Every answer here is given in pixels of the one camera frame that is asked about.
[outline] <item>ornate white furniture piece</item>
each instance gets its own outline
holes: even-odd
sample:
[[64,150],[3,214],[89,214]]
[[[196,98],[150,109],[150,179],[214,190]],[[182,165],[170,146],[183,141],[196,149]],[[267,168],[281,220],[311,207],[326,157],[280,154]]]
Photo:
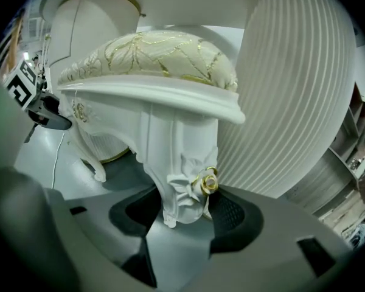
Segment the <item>ornate white furniture piece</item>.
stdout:
[[192,223],[218,187],[218,119],[243,123],[235,70],[213,44],[181,32],[133,33],[65,69],[62,115],[78,149],[104,181],[81,136],[108,134],[136,153],[160,191],[165,223]]
[[[48,57],[58,96],[62,69],[140,27],[244,28],[235,68],[238,102],[249,120],[219,122],[224,185],[283,195],[321,159],[350,103],[356,42],[338,0],[42,0],[40,9],[52,22]],[[99,144],[99,136],[82,133]],[[97,148],[111,157],[119,152],[104,145]]]

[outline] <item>white molded trim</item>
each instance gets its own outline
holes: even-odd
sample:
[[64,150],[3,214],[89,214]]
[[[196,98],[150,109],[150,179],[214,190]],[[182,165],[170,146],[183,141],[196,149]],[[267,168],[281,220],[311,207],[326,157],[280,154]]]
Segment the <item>white molded trim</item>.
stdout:
[[124,96],[200,113],[232,123],[243,123],[239,95],[187,80],[143,75],[109,75],[60,85],[63,91]]

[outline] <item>shelving unit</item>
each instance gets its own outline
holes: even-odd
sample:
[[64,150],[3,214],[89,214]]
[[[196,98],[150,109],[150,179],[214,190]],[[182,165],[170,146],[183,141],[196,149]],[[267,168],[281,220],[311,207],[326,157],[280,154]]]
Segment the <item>shelving unit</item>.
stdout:
[[328,148],[318,163],[281,198],[317,217],[336,207],[358,180],[341,157]]
[[346,163],[357,152],[357,147],[365,137],[365,102],[361,99],[357,85],[345,119],[330,148]]
[[330,211],[326,212],[319,220],[334,230],[338,235],[349,235],[356,226],[365,218],[365,204],[359,192],[343,190],[340,203],[332,204]]

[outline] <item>white floor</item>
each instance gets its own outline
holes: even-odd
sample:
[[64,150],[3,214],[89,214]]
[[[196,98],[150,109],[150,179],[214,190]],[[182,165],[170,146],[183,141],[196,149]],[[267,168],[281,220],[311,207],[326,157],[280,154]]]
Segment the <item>white floor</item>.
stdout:
[[[51,188],[57,147],[63,133],[37,126],[29,143],[23,145],[15,168]],[[64,135],[58,152],[54,189],[70,200],[153,184],[132,154],[106,164],[105,168],[107,182],[97,182],[91,167],[81,162],[68,136]],[[212,223],[205,218],[170,229],[159,216],[147,235],[158,290],[180,290],[193,276],[199,276],[208,261],[209,242],[213,237]]]

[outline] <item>white cable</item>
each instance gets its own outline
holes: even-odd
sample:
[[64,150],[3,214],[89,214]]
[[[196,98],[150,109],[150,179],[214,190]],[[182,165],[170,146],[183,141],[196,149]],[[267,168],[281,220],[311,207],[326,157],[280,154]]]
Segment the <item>white cable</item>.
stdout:
[[44,50],[44,61],[43,61],[43,63],[45,63],[45,61],[46,61],[46,57],[47,57],[47,60],[49,59],[49,57],[47,56],[48,54],[49,54],[49,48],[50,48],[50,42],[51,42],[51,36],[47,33],[46,34],[46,36],[45,36],[45,38],[47,38],[47,40],[46,40],[46,44],[45,44],[45,50]]
[[54,161],[54,167],[53,167],[53,180],[51,182],[51,189],[54,189],[54,182],[55,182],[55,167],[57,166],[57,160],[58,160],[58,151],[60,150],[63,137],[65,136],[65,133],[62,134],[61,142],[57,147],[57,152],[55,153],[55,161]]
[[40,24],[39,37],[41,37],[41,35],[43,33],[44,22],[45,22],[45,20],[42,19],[41,20],[41,24]]
[[45,44],[46,44],[46,39],[43,40],[43,44],[42,44],[42,59],[41,59],[42,68],[44,67],[44,47],[45,47]]

